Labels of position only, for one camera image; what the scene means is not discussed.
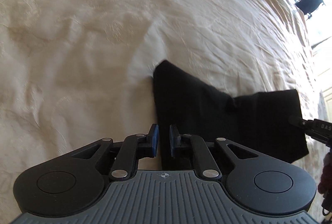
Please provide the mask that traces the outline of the cream embroidered bedspread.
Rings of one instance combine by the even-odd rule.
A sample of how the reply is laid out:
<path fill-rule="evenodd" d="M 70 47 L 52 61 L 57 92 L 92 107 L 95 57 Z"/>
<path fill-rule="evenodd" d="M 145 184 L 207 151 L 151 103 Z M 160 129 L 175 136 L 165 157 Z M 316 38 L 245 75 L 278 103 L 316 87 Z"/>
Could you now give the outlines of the cream embroidered bedspread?
<path fill-rule="evenodd" d="M 288 0 L 1 0 L 1 223 L 27 168 L 156 122 L 163 60 L 233 97 L 295 88 L 305 118 L 327 118 Z"/>

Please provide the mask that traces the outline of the black hanging garment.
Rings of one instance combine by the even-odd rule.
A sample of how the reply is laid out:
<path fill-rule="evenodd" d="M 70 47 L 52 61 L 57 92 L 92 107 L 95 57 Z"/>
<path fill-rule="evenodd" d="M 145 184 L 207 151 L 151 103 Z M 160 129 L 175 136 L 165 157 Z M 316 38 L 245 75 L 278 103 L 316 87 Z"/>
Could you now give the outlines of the black hanging garment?
<path fill-rule="evenodd" d="M 320 5 L 324 5 L 323 0 L 298 0 L 295 5 L 302 11 L 304 15 L 307 15 L 308 19 L 312 17 L 312 13 L 316 11 Z"/>

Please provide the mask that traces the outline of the red knitted sleeve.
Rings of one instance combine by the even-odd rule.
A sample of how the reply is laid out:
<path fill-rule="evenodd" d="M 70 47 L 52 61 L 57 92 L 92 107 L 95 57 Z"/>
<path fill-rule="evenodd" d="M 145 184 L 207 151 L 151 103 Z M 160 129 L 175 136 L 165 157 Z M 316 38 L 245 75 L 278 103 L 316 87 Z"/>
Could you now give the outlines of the red knitted sleeve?
<path fill-rule="evenodd" d="M 317 190 L 323 195 L 322 213 L 327 216 L 331 213 L 331 151 L 323 159 L 323 170 Z"/>

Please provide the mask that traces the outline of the black pants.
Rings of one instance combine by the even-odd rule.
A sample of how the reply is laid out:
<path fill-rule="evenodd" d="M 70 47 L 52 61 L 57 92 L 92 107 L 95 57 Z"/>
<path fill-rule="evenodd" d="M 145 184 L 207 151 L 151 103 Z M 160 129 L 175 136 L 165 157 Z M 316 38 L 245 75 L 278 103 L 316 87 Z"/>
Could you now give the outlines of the black pants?
<path fill-rule="evenodd" d="M 297 90 L 231 97 L 164 60 L 153 73 L 153 94 L 166 167 L 175 163 L 171 126 L 206 142 L 224 137 L 287 163 L 309 153 L 304 132 L 289 123 L 302 116 Z"/>

